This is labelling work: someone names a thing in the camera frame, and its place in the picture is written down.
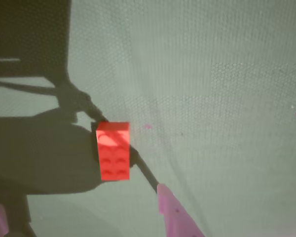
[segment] red speck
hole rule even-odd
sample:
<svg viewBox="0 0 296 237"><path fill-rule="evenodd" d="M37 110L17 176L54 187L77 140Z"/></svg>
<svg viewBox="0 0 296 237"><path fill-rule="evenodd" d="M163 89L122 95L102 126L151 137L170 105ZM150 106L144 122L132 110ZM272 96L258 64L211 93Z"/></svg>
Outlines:
<svg viewBox="0 0 296 237"><path fill-rule="evenodd" d="M145 125L145 128L146 128L146 129L152 129L152 126L151 126L150 124L146 124L146 125Z"/></svg>

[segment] lego brick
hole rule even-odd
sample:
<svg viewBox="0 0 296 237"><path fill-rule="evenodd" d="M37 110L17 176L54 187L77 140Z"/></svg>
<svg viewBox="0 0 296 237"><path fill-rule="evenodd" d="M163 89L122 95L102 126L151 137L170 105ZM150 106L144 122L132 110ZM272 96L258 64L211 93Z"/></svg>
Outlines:
<svg viewBox="0 0 296 237"><path fill-rule="evenodd" d="M96 131L101 178L104 181L128 180L130 124L102 122Z"/></svg>

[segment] red lego brick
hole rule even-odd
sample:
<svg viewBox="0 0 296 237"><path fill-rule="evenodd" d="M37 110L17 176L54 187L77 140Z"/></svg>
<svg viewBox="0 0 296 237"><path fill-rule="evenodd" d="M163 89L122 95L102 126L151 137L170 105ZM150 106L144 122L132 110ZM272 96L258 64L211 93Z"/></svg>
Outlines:
<svg viewBox="0 0 296 237"><path fill-rule="evenodd" d="M97 129L101 178L129 180L130 124L101 122Z"/></svg>

